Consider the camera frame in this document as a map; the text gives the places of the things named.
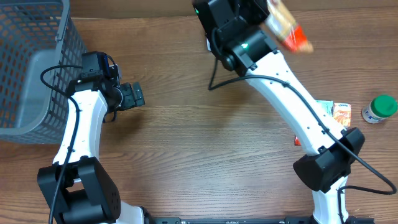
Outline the red spaghetti pasta package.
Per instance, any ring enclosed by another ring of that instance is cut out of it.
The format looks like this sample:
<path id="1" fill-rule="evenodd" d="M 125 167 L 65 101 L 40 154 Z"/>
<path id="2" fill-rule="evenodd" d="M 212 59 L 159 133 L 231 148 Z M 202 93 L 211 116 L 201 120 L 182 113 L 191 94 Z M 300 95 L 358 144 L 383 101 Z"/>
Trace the red spaghetti pasta package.
<path id="1" fill-rule="evenodd" d="M 313 45 L 302 27 L 281 0 L 267 0 L 269 15 L 265 21 L 277 40 L 293 53 L 312 53 Z"/>

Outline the teal snack packet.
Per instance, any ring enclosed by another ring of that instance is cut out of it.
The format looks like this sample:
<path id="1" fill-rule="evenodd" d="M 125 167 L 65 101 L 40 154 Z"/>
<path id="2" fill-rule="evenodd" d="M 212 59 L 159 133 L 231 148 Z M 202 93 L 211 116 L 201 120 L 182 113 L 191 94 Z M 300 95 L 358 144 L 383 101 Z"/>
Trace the teal snack packet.
<path id="1" fill-rule="evenodd" d="M 333 115 L 334 102 L 330 100 L 316 100 L 316 102 L 326 111 L 330 116 Z"/>

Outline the orange tissue pack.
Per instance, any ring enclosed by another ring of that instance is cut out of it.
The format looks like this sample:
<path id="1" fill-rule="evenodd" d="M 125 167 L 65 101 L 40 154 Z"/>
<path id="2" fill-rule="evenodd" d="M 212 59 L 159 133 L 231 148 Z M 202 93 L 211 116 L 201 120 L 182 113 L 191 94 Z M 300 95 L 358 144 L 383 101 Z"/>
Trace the orange tissue pack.
<path id="1" fill-rule="evenodd" d="M 348 103 L 334 103 L 333 118 L 348 129 L 351 126 L 351 105 Z"/>

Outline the red stick sachet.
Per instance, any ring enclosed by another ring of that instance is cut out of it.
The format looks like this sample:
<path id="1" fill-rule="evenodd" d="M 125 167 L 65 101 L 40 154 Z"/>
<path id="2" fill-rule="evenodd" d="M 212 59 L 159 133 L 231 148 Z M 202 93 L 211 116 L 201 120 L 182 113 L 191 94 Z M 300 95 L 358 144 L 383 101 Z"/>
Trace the red stick sachet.
<path id="1" fill-rule="evenodd" d="M 300 146 L 300 145 L 301 145 L 301 143 L 300 143 L 300 141 L 299 141 L 299 139 L 298 139 L 297 136 L 295 136 L 294 144 L 295 144 L 296 146 Z"/>

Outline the green lid jar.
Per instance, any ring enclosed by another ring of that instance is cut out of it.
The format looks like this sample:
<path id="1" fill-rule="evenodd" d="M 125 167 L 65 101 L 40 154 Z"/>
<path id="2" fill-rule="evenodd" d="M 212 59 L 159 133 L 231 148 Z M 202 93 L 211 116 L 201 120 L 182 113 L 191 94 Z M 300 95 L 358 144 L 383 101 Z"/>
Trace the green lid jar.
<path id="1" fill-rule="evenodd" d="M 376 124 L 391 117 L 396 112 L 396 99 L 390 95 L 379 95 L 363 108 L 361 114 L 365 121 Z"/>

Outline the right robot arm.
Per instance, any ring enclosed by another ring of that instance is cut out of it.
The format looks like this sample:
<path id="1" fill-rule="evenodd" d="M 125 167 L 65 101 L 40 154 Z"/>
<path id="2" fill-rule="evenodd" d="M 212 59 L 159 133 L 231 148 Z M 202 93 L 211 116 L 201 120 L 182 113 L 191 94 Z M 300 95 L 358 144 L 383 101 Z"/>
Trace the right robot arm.
<path id="1" fill-rule="evenodd" d="M 246 80 L 283 117 L 298 137 L 304 156 L 294 163 L 311 189 L 315 223 L 353 223 L 345 187 L 364 135 L 346 129 L 299 82 L 279 45 L 310 53 L 312 44 L 281 1 L 193 1 L 209 49 L 225 69 Z"/>

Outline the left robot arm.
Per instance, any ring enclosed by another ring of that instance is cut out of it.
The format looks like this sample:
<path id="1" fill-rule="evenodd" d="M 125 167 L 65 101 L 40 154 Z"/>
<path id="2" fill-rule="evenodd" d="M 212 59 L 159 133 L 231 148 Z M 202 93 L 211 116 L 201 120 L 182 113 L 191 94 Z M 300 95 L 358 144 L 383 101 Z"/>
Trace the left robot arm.
<path id="1" fill-rule="evenodd" d="M 37 174 L 50 208 L 49 223 L 154 223 L 144 207 L 121 200 L 116 184 L 99 162 L 106 115 L 143 106 L 141 86 L 122 84 L 118 65 L 104 52 L 84 53 L 81 59 L 81 73 L 66 90 L 48 86 L 68 99 L 60 149 L 53 164 Z"/>

